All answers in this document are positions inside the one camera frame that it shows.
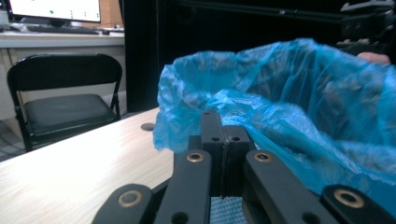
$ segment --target chair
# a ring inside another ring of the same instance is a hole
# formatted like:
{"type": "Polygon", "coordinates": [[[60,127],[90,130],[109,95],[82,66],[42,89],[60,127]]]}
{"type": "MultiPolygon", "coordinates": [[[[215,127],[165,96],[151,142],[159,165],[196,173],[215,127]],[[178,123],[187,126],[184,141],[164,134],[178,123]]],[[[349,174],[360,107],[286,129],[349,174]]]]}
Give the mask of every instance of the chair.
{"type": "Polygon", "coordinates": [[[16,62],[7,82],[26,151],[120,120],[121,76],[120,64],[105,54],[37,54],[16,62]],[[107,83],[115,85],[111,105],[97,94],[64,89],[86,90],[107,83]],[[34,100],[24,97],[28,91],[55,89],[63,93],[34,100]]]}

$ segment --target black partition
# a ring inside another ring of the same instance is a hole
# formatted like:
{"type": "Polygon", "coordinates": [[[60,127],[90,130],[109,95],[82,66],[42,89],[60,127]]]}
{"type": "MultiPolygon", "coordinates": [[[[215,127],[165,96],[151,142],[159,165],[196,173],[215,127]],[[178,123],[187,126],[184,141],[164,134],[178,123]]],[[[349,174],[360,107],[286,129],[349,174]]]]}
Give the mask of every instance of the black partition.
{"type": "Polygon", "coordinates": [[[165,64],[201,50],[250,49],[311,37],[342,40],[341,0],[124,1],[127,107],[157,106],[165,64]]]}

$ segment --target chair backrest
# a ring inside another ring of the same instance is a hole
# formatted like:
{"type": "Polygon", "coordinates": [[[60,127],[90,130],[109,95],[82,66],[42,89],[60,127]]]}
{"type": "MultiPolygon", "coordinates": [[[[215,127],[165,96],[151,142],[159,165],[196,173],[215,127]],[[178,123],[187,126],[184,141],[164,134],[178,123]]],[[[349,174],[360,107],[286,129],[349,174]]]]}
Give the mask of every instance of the chair backrest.
{"type": "Polygon", "coordinates": [[[16,62],[8,71],[11,92],[41,91],[67,87],[116,83],[122,69],[105,54],[37,54],[16,62]]]}

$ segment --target chair seat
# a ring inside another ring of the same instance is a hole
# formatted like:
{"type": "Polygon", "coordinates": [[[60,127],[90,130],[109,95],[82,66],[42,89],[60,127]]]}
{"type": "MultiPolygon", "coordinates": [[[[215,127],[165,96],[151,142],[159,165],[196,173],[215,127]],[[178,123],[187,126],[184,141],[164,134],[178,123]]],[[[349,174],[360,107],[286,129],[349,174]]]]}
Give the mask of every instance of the chair seat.
{"type": "Polygon", "coordinates": [[[94,94],[50,97],[25,104],[32,137],[89,130],[114,121],[116,115],[94,94]]]}

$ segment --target plastic bag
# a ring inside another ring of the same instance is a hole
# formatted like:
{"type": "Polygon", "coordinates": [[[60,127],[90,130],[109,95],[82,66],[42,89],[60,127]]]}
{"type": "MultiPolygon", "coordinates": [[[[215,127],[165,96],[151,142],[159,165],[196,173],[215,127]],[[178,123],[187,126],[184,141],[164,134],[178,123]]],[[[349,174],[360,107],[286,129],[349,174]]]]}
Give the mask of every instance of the plastic bag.
{"type": "Polygon", "coordinates": [[[163,69],[154,145],[175,152],[203,110],[243,125],[316,193],[359,189],[396,217],[396,70],[311,39],[198,52],[163,69]]]}

